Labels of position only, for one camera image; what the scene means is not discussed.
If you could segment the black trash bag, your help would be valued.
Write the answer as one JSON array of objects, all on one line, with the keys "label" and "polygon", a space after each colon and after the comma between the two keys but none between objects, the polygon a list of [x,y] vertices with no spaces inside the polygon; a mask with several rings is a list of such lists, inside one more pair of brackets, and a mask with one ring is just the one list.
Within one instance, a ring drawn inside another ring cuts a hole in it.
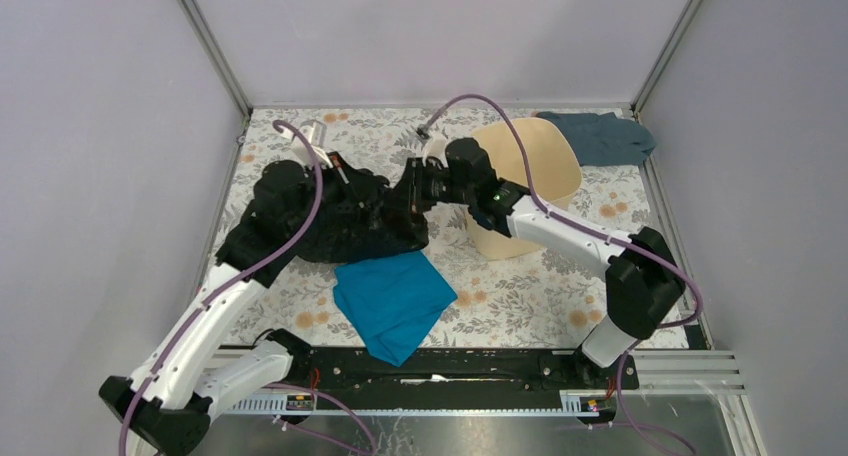
[{"label": "black trash bag", "polygon": [[319,211],[296,244],[296,255],[311,263],[347,264],[424,249],[429,244],[425,217],[387,205],[389,180],[357,169],[337,152],[322,170]]}]

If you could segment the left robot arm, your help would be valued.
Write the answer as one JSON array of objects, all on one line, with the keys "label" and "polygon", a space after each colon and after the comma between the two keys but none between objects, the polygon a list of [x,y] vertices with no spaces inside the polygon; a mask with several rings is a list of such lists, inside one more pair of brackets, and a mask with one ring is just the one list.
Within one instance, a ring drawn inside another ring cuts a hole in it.
[{"label": "left robot arm", "polygon": [[101,400],[121,423],[119,454],[188,455],[222,412],[264,384],[307,380],[308,357],[277,343],[261,344],[212,376],[204,370],[229,328],[316,227],[326,183],[321,163],[285,160],[263,170],[184,314],[130,375],[101,385]]}]

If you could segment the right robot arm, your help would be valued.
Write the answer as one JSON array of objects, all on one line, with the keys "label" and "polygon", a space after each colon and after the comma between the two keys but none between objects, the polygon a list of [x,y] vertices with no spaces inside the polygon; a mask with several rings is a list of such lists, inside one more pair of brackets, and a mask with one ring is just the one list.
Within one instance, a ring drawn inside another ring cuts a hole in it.
[{"label": "right robot arm", "polygon": [[393,198],[412,215],[438,203],[463,205],[483,229],[558,251],[600,278],[607,314],[580,344],[573,372],[583,386],[601,386],[627,350],[662,327],[686,290],[664,237],[649,227],[628,234],[567,216],[528,186],[498,176],[471,138],[450,142],[446,158],[408,159]]}]

